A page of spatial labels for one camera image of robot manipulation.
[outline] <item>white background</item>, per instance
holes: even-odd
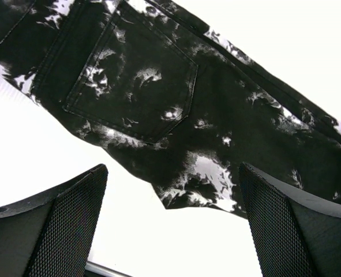
[[[341,1],[177,3],[341,122]],[[0,78],[0,205],[98,163],[109,178],[90,261],[133,277],[261,276],[247,220],[207,208],[166,211],[150,184]]]

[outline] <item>jeans pant leg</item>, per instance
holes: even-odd
[[[150,182],[166,208],[246,217],[242,162],[341,204],[336,119],[179,5],[7,3],[0,74]]]

